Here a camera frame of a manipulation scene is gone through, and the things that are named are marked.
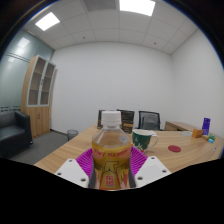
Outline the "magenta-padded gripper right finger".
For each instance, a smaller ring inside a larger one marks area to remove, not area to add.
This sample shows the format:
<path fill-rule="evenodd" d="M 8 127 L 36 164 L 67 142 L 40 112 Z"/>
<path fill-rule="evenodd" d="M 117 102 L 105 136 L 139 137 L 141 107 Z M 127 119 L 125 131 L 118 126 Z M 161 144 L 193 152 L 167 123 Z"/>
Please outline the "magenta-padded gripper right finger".
<path fill-rule="evenodd" d="M 140 188 L 157 181 L 171 172 L 156 157 L 146 156 L 139 149 L 131 149 L 129 182 L 131 188 Z"/>

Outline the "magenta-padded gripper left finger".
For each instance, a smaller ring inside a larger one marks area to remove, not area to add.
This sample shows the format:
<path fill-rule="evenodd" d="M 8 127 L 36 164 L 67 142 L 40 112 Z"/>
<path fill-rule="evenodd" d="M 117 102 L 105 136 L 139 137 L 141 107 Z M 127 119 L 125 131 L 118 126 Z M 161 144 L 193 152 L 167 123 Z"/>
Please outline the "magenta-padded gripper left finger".
<path fill-rule="evenodd" d="M 95 187 L 96 175 L 92 149 L 86 150 L 76 159 L 67 159 L 55 172 L 55 175 L 78 186 L 93 189 Z"/>

